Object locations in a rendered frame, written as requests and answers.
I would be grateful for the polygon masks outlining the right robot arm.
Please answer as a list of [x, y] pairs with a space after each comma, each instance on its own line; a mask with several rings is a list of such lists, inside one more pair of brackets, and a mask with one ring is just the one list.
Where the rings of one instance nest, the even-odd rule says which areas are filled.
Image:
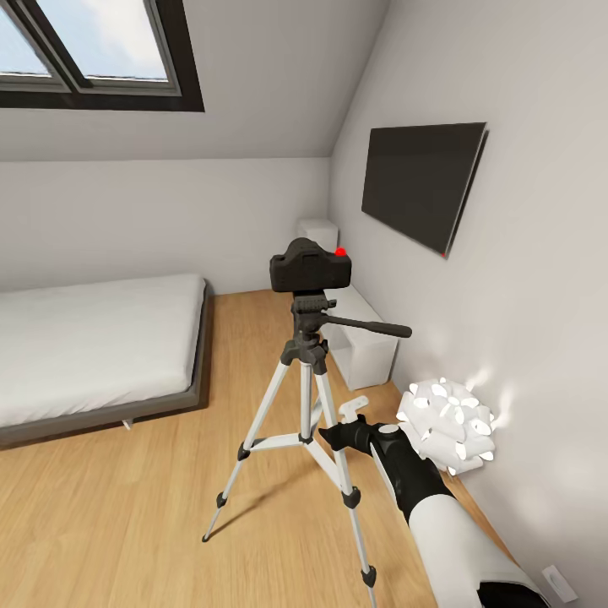
[[496, 544], [444, 485], [437, 466], [421, 459], [400, 426], [367, 425], [361, 396], [339, 407], [342, 422], [319, 434], [334, 452], [352, 447], [378, 466], [404, 512], [438, 608], [553, 608], [539, 587]]

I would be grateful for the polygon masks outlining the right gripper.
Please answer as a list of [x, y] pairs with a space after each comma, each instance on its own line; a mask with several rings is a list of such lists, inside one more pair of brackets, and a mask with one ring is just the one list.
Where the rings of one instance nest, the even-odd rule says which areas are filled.
[[319, 434], [331, 445], [334, 452], [345, 447], [352, 447], [360, 451], [356, 445], [356, 435], [360, 428], [367, 423], [365, 415], [358, 414], [357, 416], [358, 420], [351, 423], [340, 422], [329, 429], [318, 428]]

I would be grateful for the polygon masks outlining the digital camera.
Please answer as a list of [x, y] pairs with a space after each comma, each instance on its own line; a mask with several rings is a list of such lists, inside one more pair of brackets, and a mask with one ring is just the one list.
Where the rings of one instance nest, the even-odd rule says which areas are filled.
[[284, 255], [269, 260], [274, 292], [329, 290], [350, 286], [352, 262], [344, 248], [325, 251], [317, 242], [298, 237]]

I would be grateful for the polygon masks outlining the camera tripod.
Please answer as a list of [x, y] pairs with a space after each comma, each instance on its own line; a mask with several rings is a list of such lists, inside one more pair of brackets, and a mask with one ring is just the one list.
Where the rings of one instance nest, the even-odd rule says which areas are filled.
[[[329, 387], [327, 376], [328, 369], [325, 364], [326, 355], [328, 354], [329, 349], [328, 340], [321, 339], [318, 330], [323, 324], [335, 323], [356, 328], [365, 328], [375, 333], [388, 334], [407, 339], [412, 335], [412, 329], [408, 326], [391, 323], [373, 321], [363, 322], [328, 316], [327, 313], [321, 311], [327, 311], [328, 308], [336, 307], [337, 300], [327, 300], [324, 290], [292, 291], [292, 294], [294, 303], [291, 305], [290, 312], [293, 314], [294, 320], [293, 339], [288, 340], [287, 343], [285, 343], [284, 351], [280, 357], [280, 363], [270, 382], [267, 393], [263, 398], [263, 402], [258, 409], [258, 413], [256, 414], [246, 441], [242, 442], [238, 450], [237, 463], [235, 469], [233, 469], [231, 478], [228, 481], [225, 490], [216, 498], [217, 510], [206, 535], [202, 538], [202, 542], [208, 541], [210, 531], [214, 527], [221, 509], [227, 502], [228, 494], [233, 487], [233, 483], [238, 476], [242, 464], [245, 459], [249, 458], [251, 452], [302, 445], [308, 449], [309, 453], [322, 466], [322, 469], [328, 474], [329, 478], [341, 490], [344, 504], [349, 509], [350, 519], [361, 559], [362, 580], [366, 583], [368, 588], [372, 608], [377, 608], [377, 602], [373, 591], [373, 586], [377, 580], [377, 570], [374, 566], [368, 564], [360, 523], [356, 512], [356, 507], [361, 501], [361, 491], [358, 490], [357, 486], [351, 485], [350, 472], [348, 470], [344, 449], [342, 448], [338, 452], [334, 452], [335, 463], [313, 438], [320, 416], [323, 412], [328, 428], [339, 424], [334, 409], [331, 389]], [[256, 438], [285, 373], [295, 358], [299, 358], [301, 362], [301, 432], [275, 437]], [[315, 405], [312, 407], [313, 373], [315, 374], [318, 383], [319, 395]]]

